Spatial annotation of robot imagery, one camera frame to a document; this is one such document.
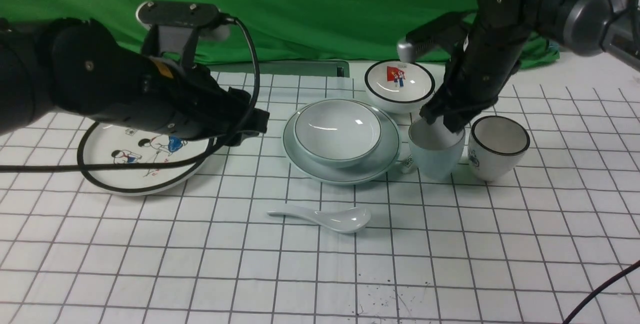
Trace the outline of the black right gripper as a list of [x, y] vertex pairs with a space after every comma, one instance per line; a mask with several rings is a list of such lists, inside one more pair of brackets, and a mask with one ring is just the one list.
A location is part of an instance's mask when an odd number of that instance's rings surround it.
[[442, 119], [452, 133], [464, 129], [478, 114], [498, 102], [510, 76], [521, 65], [523, 25], [496, 27], [477, 15], [446, 64], [442, 85], [420, 109], [432, 124]]

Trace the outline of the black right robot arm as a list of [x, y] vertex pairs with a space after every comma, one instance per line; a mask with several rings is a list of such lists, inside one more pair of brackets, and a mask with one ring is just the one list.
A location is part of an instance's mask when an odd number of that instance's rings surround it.
[[419, 114], [459, 132], [498, 102], [532, 34], [574, 55], [607, 53], [638, 69], [638, 7], [639, 0], [477, 0], [470, 25], [463, 22], [470, 11], [447, 12], [430, 22], [429, 38], [450, 60]]

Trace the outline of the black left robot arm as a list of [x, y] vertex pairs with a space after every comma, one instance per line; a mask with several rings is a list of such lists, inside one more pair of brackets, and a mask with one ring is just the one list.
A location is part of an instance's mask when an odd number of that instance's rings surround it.
[[269, 113], [222, 89], [208, 68], [122, 48], [96, 20], [56, 19], [1, 32], [1, 132], [50, 112], [187, 141], [265, 134]]

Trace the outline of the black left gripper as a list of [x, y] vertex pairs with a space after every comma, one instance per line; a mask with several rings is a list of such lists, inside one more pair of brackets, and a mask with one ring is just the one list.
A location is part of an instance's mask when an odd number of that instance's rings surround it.
[[126, 128], [175, 136], [188, 141], [220, 138], [238, 146], [247, 137], [265, 134], [269, 113], [258, 108], [261, 89], [223, 88], [205, 66], [181, 68], [160, 58], [143, 59], [144, 68], [109, 89], [107, 122]]

